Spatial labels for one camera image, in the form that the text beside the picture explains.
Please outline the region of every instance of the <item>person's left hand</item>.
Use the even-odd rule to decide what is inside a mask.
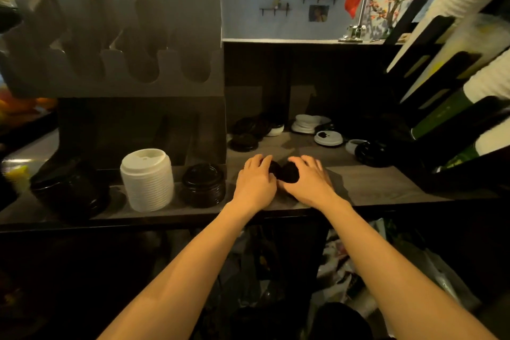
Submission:
[[[277,179],[269,173],[272,156],[256,155],[239,171],[232,203],[251,216],[267,207],[277,193]]]

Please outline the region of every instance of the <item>metal flag stand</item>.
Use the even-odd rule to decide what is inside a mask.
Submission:
[[[367,6],[367,0],[363,0],[361,3],[360,17],[358,18],[358,24],[356,26],[349,25],[347,28],[347,34],[342,36],[338,42],[363,42],[363,37],[367,32],[367,27],[362,25],[363,23],[363,14],[365,13],[365,8]]]

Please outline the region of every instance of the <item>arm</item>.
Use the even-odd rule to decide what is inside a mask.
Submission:
[[[299,169],[299,181],[278,184],[328,218],[399,340],[495,339],[335,194],[320,161],[289,160]]]
[[[99,340],[186,340],[228,252],[245,224],[271,203],[271,156],[246,161],[233,200],[101,334]]]

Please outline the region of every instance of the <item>forearm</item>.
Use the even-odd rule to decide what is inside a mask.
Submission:
[[[99,339],[188,339],[227,254],[250,218],[228,203]]]
[[[335,196],[321,210],[398,339],[494,339],[494,336]]]

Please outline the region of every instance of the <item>hand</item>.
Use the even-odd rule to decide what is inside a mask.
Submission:
[[[335,194],[331,179],[319,160],[310,156],[289,157],[299,170],[297,183],[278,181],[278,186],[307,206],[322,210],[339,196]]]
[[[272,158],[270,155],[263,160],[262,155],[256,155],[239,171],[232,202],[251,216],[269,206],[277,193],[277,179],[269,173]]]

